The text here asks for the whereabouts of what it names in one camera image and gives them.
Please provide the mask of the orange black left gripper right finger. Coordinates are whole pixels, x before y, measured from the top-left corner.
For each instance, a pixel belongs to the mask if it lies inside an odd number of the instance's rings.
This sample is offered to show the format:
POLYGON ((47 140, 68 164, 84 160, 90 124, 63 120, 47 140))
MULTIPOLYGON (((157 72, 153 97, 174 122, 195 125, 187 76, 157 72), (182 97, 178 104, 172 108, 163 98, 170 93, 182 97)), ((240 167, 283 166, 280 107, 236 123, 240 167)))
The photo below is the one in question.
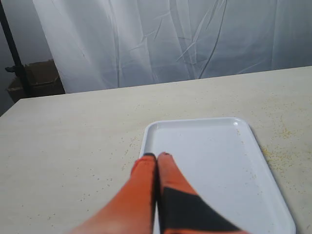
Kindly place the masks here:
POLYGON ((158 215, 162 234, 245 234, 211 208, 186 180, 174 158, 157 158, 160 182, 158 215))

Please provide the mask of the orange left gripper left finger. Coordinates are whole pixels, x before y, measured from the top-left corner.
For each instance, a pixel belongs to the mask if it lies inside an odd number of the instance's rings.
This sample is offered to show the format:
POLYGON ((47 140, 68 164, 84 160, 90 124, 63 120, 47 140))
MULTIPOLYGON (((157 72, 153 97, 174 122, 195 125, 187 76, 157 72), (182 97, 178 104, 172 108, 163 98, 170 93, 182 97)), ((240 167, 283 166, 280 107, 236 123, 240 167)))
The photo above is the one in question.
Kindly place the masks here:
POLYGON ((120 191, 72 234, 151 234, 155 219, 156 157, 138 159, 120 191))

